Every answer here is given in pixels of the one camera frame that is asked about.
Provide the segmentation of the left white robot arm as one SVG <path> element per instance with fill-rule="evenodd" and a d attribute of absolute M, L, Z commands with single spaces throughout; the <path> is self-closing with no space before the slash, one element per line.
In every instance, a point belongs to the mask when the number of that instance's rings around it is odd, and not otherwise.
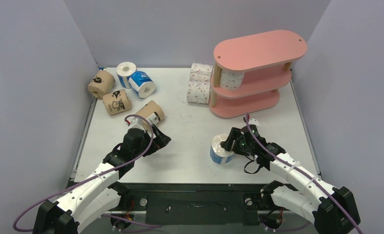
<path fill-rule="evenodd" d="M 134 167 L 140 156 L 148 156 L 165 147 L 171 138 L 152 125 L 153 136 L 141 128 L 130 128 L 123 142 L 109 152 L 94 172 L 69 187 L 54 202 L 43 202 L 37 213 L 34 234 L 78 234 L 103 213 L 130 205 L 130 195 L 117 181 Z"/>

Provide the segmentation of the blue paper roll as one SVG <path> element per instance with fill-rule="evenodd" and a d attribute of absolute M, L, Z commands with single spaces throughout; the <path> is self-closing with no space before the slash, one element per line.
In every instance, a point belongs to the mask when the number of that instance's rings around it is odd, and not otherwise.
<path fill-rule="evenodd" d="M 216 135 L 212 139 L 209 155 L 212 161 L 217 164 L 229 163 L 233 158 L 234 153 L 230 151 L 226 151 L 221 146 L 221 143 L 223 141 L 226 141 L 227 138 L 228 138 L 228 134 L 222 133 L 222 134 Z"/>

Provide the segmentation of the brown roll with barcode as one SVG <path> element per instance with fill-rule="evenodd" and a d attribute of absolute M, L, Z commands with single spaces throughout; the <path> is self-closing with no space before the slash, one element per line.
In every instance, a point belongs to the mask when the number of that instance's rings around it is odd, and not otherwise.
<path fill-rule="evenodd" d="M 147 119 L 152 125 L 157 125 L 165 119 L 163 109 L 153 100 L 145 104 L 135 114 Z"/>

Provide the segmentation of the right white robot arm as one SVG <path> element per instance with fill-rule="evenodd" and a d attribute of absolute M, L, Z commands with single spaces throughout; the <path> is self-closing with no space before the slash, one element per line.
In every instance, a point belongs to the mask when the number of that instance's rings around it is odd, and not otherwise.
<path fill-rule="evenodd" d="M 260 202 L 264 207 L 290 210 L 313 224 L 320 234 L 359 230 L 361 218 L 353 193 L 313 175 L 282 146 L 261 137 L 255 125 L 233 127 L 220 137 L 222 151 L 245 156 L 259 169 L 265 168 L 288 182 L 285 185 L 274 180 L 261 188 Z"/>

